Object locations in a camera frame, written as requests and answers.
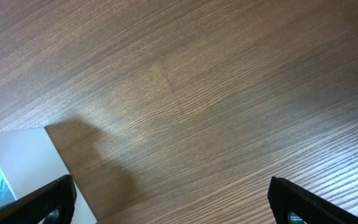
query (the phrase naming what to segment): white cardboard box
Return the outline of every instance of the white cardboard box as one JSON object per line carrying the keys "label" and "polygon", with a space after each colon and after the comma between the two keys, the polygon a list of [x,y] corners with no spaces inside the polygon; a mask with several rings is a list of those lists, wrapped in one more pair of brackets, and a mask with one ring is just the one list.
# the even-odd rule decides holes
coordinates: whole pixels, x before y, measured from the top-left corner
{"label": "white cardboard box", "polygon": [[[69,174],[44,128],[0,133],[0,170],[15,199]],[[72,224],[96,223],[77,185]]]}

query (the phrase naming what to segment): wood grain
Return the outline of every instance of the wood grain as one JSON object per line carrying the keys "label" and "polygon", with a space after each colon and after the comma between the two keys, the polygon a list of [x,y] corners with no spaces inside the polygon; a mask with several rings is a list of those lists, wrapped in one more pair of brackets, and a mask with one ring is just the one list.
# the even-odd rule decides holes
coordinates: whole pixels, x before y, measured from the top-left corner
{"label": "wood grain", "polygon": [[0,131],[46,126],[99,223],[358,215],[358,0],[0,0]]}

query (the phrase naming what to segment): wood grain surface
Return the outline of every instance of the wood grain surface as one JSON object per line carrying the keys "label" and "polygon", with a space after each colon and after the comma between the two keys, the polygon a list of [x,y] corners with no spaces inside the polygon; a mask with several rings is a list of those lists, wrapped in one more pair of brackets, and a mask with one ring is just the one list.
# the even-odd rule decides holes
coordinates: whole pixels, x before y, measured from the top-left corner
{"label": "wood grain surface", "polygon": [[273,175],[358,215],[358,0],[0,0],[41,126],[98,223],[274,223]]}

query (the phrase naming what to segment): brown wooden surface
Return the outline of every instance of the brown wooden surface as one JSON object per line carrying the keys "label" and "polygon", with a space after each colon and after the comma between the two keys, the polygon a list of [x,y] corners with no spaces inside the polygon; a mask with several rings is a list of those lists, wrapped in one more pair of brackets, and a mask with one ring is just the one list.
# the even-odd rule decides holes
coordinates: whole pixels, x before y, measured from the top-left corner
{"label": "brown wooden surface", "polygon": [[0,0],[41,126],[99,223],[274,223],[273,175],[358,215],[358,0]]}

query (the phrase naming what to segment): black plastic object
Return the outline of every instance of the black plastic object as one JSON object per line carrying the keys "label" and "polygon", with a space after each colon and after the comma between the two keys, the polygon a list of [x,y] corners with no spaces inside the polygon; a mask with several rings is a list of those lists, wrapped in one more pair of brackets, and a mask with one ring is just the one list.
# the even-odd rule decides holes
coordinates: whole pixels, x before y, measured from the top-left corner
{"label": "black plastic object", "polygon": [[358,217],[284,178],[272,177],[267,194],[278,224],[358,224]]}
{"label": "black plastic object", "polygon": [[0,224],[69,224],[74,214],[76,190],[70,175],[43,186],[0,208]]}

